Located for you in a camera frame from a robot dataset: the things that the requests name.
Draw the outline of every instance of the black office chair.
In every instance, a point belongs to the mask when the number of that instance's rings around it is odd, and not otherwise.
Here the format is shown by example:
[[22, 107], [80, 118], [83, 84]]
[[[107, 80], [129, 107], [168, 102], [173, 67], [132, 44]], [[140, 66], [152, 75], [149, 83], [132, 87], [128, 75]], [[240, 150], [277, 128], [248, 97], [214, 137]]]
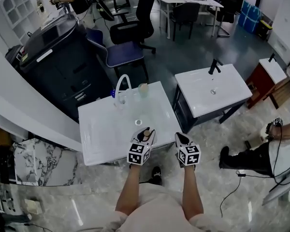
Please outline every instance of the black office chair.
[[121, 44], [129, 41], [139, 43], [143, 49], [150, 49], [153, 54], [156, 48], [148, 45], [140, 44], [144, 39], [149, 38], [154, 33], [153, 25], [150, 21], [150, 12], [155, 0], [139, 0], [136, 17], [137, 21], [128, 22], [125, 15], [128, 11], [119, 13], [111, 13], [102, 0], [97, 0], [97, 9], [100, 15], [109, 21], [114, 21], [114, 16], [120, 16], [123, 23], [119, 23], [110, 28], [111, 40], [114, 44]]
[[[238, 3], [238, 0], [223, 0], [222, 1], [221, 4], [223, 5], [223, 8], [220, 8], [220, 11], [217, 12], [217, 21], [220, 22], [219, 25], [216, 25], [216, 27], [218, 27], [217, 38], [230, 37], [230, 33], [222, 27], [222, 22], [229, 22], [229, 23], [234, 22], [236, 9], [237, 9], [237, 3]], [[214, 10], [208, 10], [208, 11], [209, 13], [215, 16]], [[225, 34], [219, 34], [220, 30], [223, 30]]]
[[190, 24], [189, 39], [191, 38], [193, 23], [198, 19], [199, 9], [200, 5], [193, 2], [186, 2], [173, 8], [170, 18], [174, 22], [173, 41], [175, 41], [177, 23], [179, 24], [179, 30], [181, 30], [183, 24]]

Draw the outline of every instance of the black faucet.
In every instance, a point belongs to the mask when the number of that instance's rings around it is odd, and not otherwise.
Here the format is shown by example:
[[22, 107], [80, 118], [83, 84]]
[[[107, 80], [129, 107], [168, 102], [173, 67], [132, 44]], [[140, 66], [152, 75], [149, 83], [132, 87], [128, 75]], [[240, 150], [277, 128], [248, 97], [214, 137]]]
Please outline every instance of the black faucet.
[[271, 55], [271, 57], [270, 57], [270, 59], [269, 59], [269, 62], [271, 62], [271, 61], [272, 61], [272, 59], [275, 59], [275, 61], [276, 61], [276, 58], [275, 58], [275, 53], [273, 53], [273, 54]]
[[218, 73], [221, 72], [221, 70], [217, 66], [217, 63], [219, 63], [220, 65], [223, 65], [218, 59], [214, 59], [213, 62], [212, 62], [211, 69], [208, 72], [210, 75], [212, 75], [214, 73], [215, 69], [217, 69]]

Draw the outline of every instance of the marble tile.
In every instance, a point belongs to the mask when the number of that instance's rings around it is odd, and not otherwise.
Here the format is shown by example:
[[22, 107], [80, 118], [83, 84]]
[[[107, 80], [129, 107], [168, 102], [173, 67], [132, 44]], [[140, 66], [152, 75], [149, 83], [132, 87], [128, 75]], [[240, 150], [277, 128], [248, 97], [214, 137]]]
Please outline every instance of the marble tile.
[[[219, 124], [217, 119], [194, 127], [190, 136], [200, 145], [201, 163], [196, 168], [196, 178], [205, 212], [220, 217], [220, 204], [224, 197], [238, 186], [235, 170], [218, 166], [219, 153], [223, 146], [230, 147], [231, 154], [245, 149], [244, 140], [268, 122], [280, 116], [284, 123], [290, 122], [290, 99], [279, 109], [266, 99], [252, 109], [242, 107]], [[175, 158], [174, 145], [153, 151], [149, 161], [142, 167], [140, 181], [150, 178], [151, 170], [159, 165], [163, 185], [171, 190], [182, 191], [184, 170]], [[19, 200], [37, 199], [44, 213], [34, 216], [33, 222], [57, 232], [75, 232], [89, 227], [100, 227], [114, 210], [120, 191], [128, 175], [129, 165], [125, 160], [113, 166], [85, 166], [83, 156], [76, 154], [78, 167], [76, 178], [82, 183], [67, 187], [27, 187], [11, 185]], [[289, 232], [290, 203], [283, 198], [262, 206], [263, 198], [275, 186], [272, 179], [245, 177], [238, 190], [230, 195], [221, 209], [223, 219], [236, 232]], [[30, 231], [39, 231], [30, 227]]]
[[80, 183], [74, 152], [39, 139], [14, 143], [17, 184], [27, 186], [67, 186]]

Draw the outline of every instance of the cable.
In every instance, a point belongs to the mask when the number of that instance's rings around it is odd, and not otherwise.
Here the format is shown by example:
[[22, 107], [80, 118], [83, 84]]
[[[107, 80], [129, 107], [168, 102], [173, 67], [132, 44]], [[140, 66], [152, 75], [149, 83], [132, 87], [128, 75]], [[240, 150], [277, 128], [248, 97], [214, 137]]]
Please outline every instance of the cable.
[[107, 27], [107, 29], [108, 29], [109, 33], [111, 33], [111, 32], [110, 32], [110, 29], [108, 28], [108, 26], [107, 26], [107, 24], [106, 24], [106, 21], [105, 21], [105, 19], [104, 19], [104, 18], [103, 18], [103, 20], [104, 20], [104, 24], [105, 24], [105, 26]]
[[35, 227], [38, 227], [38, 228], [41, 228], [44, 230], [48, 230], [50, 232], [53, 232], [52, 230], [48, 229], [48, 228], [44, 228], [44, 227], [41, 227], [41, 226], [38, 226], [38, 225], [35, 225], [33, 223], [24, 223], [24, 224], [8, 224], [9, 226], [35, 226]]
[[278, 149], [277, 149], [277, 155], [276, 155], [276, 160], [275, 160], [275, 164], [274, 164], [273, 175], [274, 175], [275, 183], [276, 183], [277, 185], [286, 186], [286, 185], [290, 184], [290, 182], [282, 184], [281, 182], [284, 181], [284, 180], [282, 180], [282, 181], [280, 181], [280, 182], [278, 183], [278, 182], [276, 181], [276, 177], [278, 177], [278, 176], [282, 175], [283, 173], [287, 172], [288, 170], [290, 170], [290, 167], [289, 167], [287, 170], [285, 170], [284, 172], [282, 172], [282, 173], [280, 173], [280, 174], [278, 174], [278, 175], [275, 175], [275, 167], [276, 167], [276, 163], [277, 163], [277, 159], [278, 159], [278, 154], [279, 154], [279, 149], [280, 149], [281, 140], [282, 140], [282, 126], [280, 126], [280, 140], [279, 140], [279, 145], [278, 145]]
[[222, 204], [223, 204], [223, 202], [232, 194], [232, 193], [234, 193], [234, 192], [236, 192], [236, 190], [239, 188], [239, 186], [240, 186], [240, 184], [241, 184], [241, 180], [242, 180], [242, 178], [240, 177], [240, 182], [238, 183], [238, 186], [237, 186], [237, 188], [233, 191], [233, 192], [231, 192], [227, 197], [225, 197], [224, 199], [223, 199], [223, 201], [221, 202], [221, 204], [220, 204], [220, 212], [221, 212], [221, 217], [223, 217], [223, 214], [222, 214], [222, 210], [221, 210], [221, 206], [222, 206]]
[[238, 170], [236, 170], [236, 174], [238, 177], [246, 177], [246, 176], [249, 176], [249, 177], [257, 177], [257, 178], [263, 178], [263, 179], [272, 179], [272, 177], [269, 177], [269, 176], [256, 176], [256, 175], [247, 175], [247, 174], [241, 174]]
[[89, 9], [90, 9], [90, 7], [87, 9], [86, 14], [84, 15], [84, 17], [82, 19], [78, 19], [79, 21], [83, 20], [86, 17]]

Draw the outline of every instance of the sink basin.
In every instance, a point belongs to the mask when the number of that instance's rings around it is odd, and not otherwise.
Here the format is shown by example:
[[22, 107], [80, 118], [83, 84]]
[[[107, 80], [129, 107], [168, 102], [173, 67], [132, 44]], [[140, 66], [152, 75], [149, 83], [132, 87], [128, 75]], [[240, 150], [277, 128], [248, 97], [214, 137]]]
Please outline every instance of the sink basin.
[[153, 148], [174, 142], [181, 131], [161, 82], [149, 84], [148, 97], [133, 89], [133, 99], [123, 109], [107, 97], [81, 106], [79, 122], [85, 165], [125, 158], [133, 133], [150, 127], [156, 130]]
[[232, 64], [219, 66], [221, 73], [210, 68], [175, 75], [194, 118], [206, 115], [252, 96], [245, 81]]

